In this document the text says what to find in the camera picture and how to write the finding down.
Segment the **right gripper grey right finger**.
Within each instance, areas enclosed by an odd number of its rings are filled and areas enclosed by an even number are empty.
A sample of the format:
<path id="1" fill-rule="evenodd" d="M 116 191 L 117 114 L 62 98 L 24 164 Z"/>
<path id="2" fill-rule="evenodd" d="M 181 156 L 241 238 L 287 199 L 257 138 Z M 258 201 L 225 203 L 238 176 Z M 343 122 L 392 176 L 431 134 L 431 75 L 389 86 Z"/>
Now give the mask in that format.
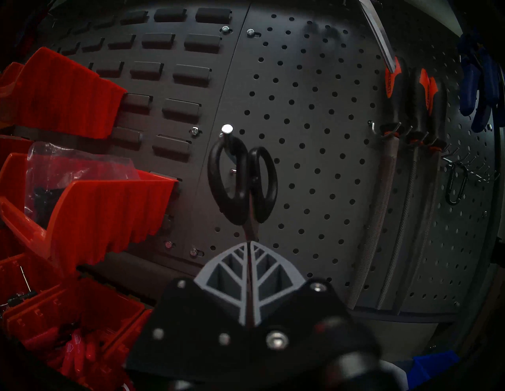
<path id="1" fill-rule="evenodd" d="M 306 279 L 282 256 L 251 242 L 251 348 L 262 374 L 329 372 L 359 377 L 379 369 L 379 346 L 352 320 L 323 278 Z"/>

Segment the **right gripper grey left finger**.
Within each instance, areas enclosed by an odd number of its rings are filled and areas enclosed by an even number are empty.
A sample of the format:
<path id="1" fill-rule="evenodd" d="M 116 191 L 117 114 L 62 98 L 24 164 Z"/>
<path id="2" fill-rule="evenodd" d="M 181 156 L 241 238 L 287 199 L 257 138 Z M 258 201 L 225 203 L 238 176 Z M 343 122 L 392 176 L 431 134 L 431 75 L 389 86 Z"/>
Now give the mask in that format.
<path id="1" fill-rule="evenodd" d="M 126 359 L 131 378 L 217 378 L 247 362 L 247 248 L 173 279 Z"/>

